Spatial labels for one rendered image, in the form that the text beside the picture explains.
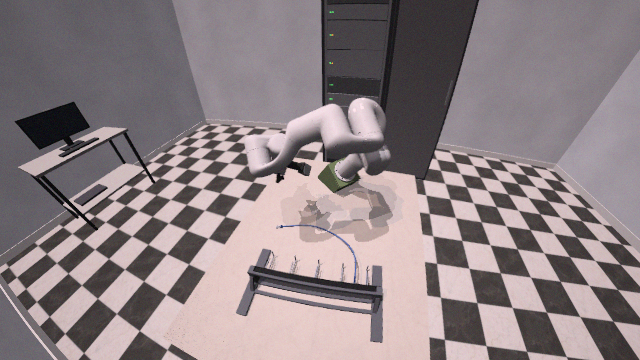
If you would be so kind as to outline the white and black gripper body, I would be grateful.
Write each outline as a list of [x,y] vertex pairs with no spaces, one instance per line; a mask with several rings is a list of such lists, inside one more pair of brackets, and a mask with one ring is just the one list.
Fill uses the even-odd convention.
[[[285,169],[283,169],[283,170],[281,170],[281,171],[277,172],[277,173],[280,173],[282,176],[284,176],[284,175],[285,175],[285,173],[286,173],[286,170],[287,170],[287,167],[286,167]],[[277,173],[274,173],[274,174],[277,174]]]

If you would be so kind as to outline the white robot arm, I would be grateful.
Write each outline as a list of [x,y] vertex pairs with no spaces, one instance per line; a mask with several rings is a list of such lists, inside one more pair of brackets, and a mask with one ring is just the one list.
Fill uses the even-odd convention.
[[371,99],[358,98],[349,106],[348,119],[354,135],[341,107],[329,104],[290,121],[286,134],[248,136],[244,143],[250,173],[262,178],[287,167],[309,176],[312,166],[293,159],[301,147],[322,139],[329,154],[350,154],[335,165],[335,174],[341,181],[353,180],[353,173],[363,168],[362,163],[368,175],[381,174],[391,162],[384,142],[387,122],[382,108]]

